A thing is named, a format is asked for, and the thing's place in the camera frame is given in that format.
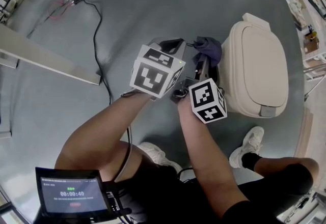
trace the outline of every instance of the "timer display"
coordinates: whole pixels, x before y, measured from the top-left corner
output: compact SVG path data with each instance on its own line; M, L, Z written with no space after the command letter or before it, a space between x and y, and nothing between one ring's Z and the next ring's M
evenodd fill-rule
M71 191L71 192L65 192L65 191L60 191L60 195L61 197L67 197L67 196L84 196L84 192L83 191L80 191L80 192L74 192L74 191Z
M51 213L106 210L97 179L41 178L45 207Z

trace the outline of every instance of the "red cable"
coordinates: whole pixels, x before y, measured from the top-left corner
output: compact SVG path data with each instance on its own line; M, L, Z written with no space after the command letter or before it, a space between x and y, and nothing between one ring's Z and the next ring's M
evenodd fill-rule
M69 3L68 6L65 8L65 10L58 17L52 17L50 15L50 13L49 13L49 8L53 5L53 3L59 3L59 4L61 4L61 6L64 5L63 0L61 0L61 1L55 1L55 2L52 2L51 3L51 5L47 9L47 14L49 15L49 18L51 18L51 19L58 19L58 18L60 18L62 16L62 14L73 4L73 3Z

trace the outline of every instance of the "toilet lid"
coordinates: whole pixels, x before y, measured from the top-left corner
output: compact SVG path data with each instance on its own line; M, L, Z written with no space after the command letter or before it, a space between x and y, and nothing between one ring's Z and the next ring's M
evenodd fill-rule
M288 96L284 50L270 31L251 25L242 31L244 83L249 97L264 106L282 106Z

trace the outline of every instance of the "concrete floor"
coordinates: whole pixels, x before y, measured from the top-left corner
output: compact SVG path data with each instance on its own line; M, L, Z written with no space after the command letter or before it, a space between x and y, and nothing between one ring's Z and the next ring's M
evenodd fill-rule
M57 0L25 0L10 27L23 35L43 20L50 3ZM274 119L254 119L229 113L227 119L209 125L227 156L255 125L265 128L262 156L294 154L303 115L303 74L300 46L285 0L90 0L103 15L98 33L99 59L104 64L114 98L129 89L132 64L142 44L155 37L177 36L192 42L196 36L223 42L244 13L270 23L287 58L289 100L286 110ZM48 20L31 39L91 72L98 70L92 36L98 22L93 8L70 7L64 16ZM186 69L192 76L186 50ZM108 105L103 85L94 86L20 62L16 70L1 68L0 131L11 128L12 138L0 140L0 184L28 219L38 210L35 167L54 166L69 135L84 121ZM159 145L167 157L187 166L185 143L174 103L165 96L149 103L132 124L134 144L146 140ZM235 171L239 183L257 178L250 171Z
M318 81L305 83L305 90L309 91ZM319 163L320 174L316 181L315 188L324 191L326 189L326 81L321 82L309 94L305 106L314 115L311 128L307 157L313 158Z

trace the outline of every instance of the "white sneaker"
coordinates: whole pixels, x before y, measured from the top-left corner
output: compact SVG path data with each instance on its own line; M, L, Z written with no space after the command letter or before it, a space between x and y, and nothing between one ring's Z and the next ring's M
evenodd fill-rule
M143 142L137 145L138 148L142 149L148 156L159 165L172 166L177 173L182 170L182 167L174 161L170 161L165 157L165 152L154 144Z
M233 168L242 167L242 157L246 153L258 154L261 148L261 140L264 136L264 129L260 126L252 128L244 137L242 146L231 153L229 162Z

